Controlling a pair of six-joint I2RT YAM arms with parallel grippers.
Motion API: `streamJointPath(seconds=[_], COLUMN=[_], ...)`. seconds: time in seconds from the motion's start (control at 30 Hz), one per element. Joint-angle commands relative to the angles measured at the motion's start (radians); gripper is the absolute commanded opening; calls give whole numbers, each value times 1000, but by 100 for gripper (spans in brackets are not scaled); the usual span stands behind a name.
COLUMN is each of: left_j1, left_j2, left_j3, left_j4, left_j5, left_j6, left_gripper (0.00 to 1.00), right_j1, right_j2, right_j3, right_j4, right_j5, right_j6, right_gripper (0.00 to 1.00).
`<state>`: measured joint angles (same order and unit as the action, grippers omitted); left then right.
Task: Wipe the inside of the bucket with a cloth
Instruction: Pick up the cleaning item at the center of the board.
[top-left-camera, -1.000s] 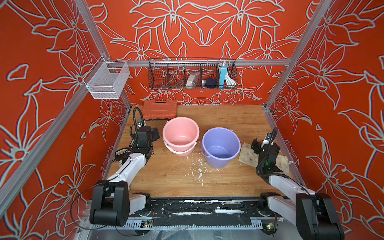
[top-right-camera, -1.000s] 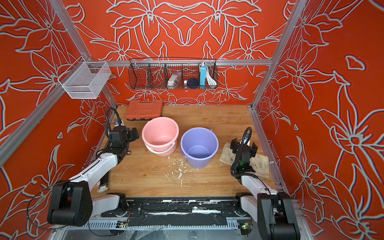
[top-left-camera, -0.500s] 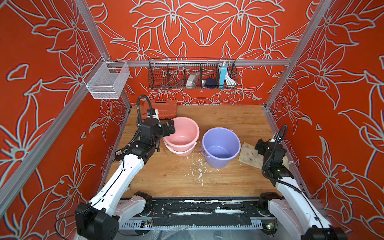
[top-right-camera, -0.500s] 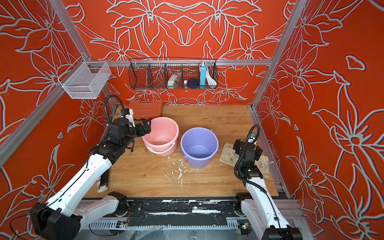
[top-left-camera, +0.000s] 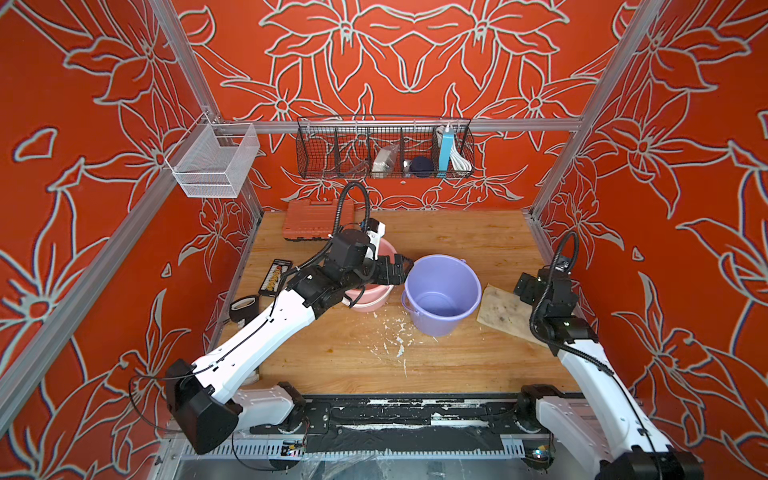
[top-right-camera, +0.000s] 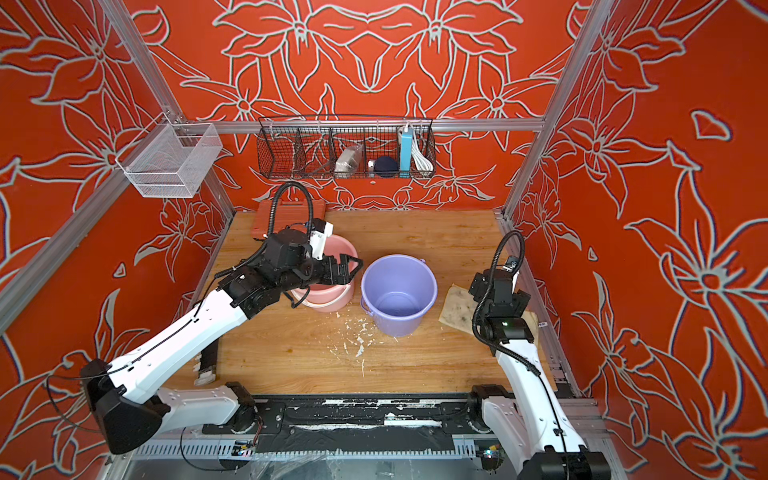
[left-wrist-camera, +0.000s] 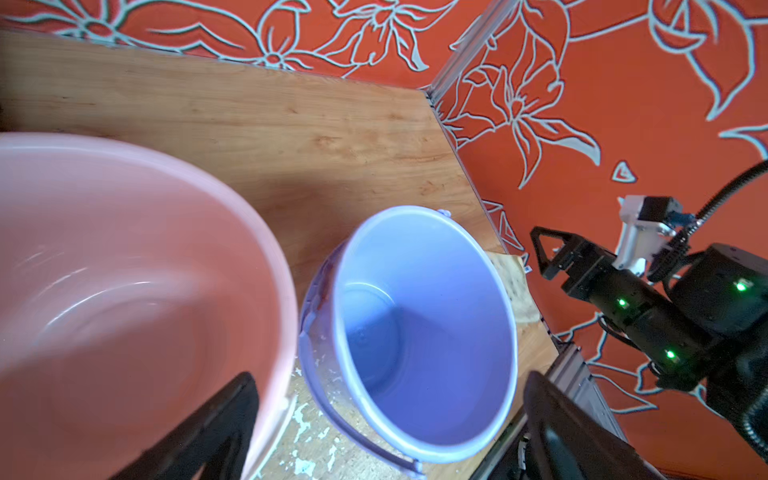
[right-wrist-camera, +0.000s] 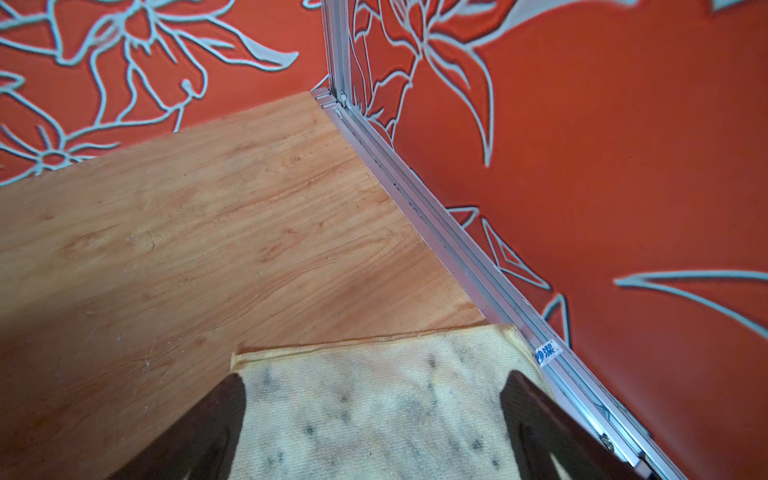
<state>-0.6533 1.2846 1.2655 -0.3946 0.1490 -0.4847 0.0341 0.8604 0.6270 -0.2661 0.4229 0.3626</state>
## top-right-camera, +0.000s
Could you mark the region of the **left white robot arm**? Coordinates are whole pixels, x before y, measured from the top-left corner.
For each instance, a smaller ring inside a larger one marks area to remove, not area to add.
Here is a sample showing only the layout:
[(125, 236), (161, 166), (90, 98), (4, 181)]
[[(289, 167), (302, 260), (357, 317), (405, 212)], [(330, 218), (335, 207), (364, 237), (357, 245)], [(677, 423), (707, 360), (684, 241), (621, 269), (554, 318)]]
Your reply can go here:
[(362, 259), (329, 255), (331, 223), (309, 216), (301, 229), (274, 229), (255, 253), (215, 275), (217, 286), (157, 335), (114, 358), (86, 364), (78, 377), (99, 432), (115, 455), (138, 449), (155, 435), (197, 425), (223, 425), (235, 433), (258, 432), (262, 419), (253, 396), (238, 382), (209, 390), (174, 390), (165, 382), (224, 334), (267, 307), (314, 285), (348, 285)]

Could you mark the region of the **purple plastic bucket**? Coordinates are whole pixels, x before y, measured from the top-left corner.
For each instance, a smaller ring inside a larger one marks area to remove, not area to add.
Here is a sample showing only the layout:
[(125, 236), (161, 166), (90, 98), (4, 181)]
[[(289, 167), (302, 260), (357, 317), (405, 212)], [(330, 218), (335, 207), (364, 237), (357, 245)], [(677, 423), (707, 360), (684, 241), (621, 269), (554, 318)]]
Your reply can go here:
[(360, 306), (385, 335), (412, 334), (433, 307), (436, 277), (423, 259), (392, 254), (375, 260), (361, 280)]

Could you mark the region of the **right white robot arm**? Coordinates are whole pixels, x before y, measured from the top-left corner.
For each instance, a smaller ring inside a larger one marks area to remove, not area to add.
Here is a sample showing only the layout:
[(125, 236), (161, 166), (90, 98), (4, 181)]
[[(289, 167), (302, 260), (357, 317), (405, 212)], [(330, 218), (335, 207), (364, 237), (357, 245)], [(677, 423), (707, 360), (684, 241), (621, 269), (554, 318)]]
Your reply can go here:
[(517, 288), (524, 259), (524, 236), (512, 230), (470, 286), (476, 301), (471, 332), (490, 349), (511, 391), (473, 387), (468, 415), (496, 436), (518, 479), (610, 479), (606, 457), (590, 450), (542, 371), (534, 334), (522, 318), (530, 295)]

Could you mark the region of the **yellow cloth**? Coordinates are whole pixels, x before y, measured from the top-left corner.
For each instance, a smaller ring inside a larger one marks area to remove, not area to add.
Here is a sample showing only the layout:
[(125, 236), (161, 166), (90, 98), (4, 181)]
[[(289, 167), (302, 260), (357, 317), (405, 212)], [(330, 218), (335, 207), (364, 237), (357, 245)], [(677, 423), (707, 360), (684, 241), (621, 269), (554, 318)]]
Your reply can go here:
[[(439, 322), (472, 335), (472, 315), (476, 306), (477, 302), (467, 289), (452, 284), (445, 297)], [(539, 346), (539, 320), (537, 315), (532, 310), (526, 309), (522, 314), (522, 319), (533, 334), (534, 344)]]

